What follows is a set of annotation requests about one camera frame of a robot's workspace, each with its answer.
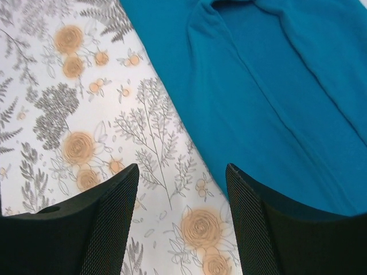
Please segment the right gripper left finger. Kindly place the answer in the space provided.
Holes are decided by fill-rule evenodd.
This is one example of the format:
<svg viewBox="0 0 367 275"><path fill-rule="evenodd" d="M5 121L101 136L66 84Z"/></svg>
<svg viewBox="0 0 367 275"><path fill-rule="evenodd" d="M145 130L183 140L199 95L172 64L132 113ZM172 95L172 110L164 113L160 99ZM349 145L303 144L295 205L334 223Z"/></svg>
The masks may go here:
<svg viewBox="0 0 367 275"><path fill-rule="evenodd" d="M1 273L119 274L138 182L131 164L35 214L1 217Z"/></svg>

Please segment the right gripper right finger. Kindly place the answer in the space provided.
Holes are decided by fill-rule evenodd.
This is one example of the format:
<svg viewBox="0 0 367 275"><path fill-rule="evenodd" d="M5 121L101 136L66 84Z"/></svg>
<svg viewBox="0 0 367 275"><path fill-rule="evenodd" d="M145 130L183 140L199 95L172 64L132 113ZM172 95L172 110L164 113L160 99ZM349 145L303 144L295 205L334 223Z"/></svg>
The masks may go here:
<svg viewBox="0 0 367 275"><path fill-rule="evenodd" d="M315 209L226 167L244 274L365 274L366 215Z"/></svg>

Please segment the blue t shirt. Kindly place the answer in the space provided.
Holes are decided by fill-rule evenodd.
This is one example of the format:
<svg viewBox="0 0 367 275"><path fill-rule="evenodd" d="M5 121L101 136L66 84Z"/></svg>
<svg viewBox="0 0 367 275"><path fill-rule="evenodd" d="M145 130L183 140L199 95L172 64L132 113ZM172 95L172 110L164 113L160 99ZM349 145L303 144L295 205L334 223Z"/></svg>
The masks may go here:
<svg viewBox="0 0 367 275"><path fill-rule="evenodd" d="M215 181L366 212L364 1L122 1Z"/></svg>

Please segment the floral table mat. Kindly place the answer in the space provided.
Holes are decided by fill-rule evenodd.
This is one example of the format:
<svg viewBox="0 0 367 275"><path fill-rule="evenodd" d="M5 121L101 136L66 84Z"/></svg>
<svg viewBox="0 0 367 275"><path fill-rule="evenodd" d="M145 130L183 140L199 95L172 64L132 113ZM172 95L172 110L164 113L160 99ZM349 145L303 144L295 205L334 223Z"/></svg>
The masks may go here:
<svg viewBox="0 0 367 275"><path fill-rule="evenodd" d="M240 274L231 211L118 1L1 2L1 212L137 163L123 274Z"/></svg>

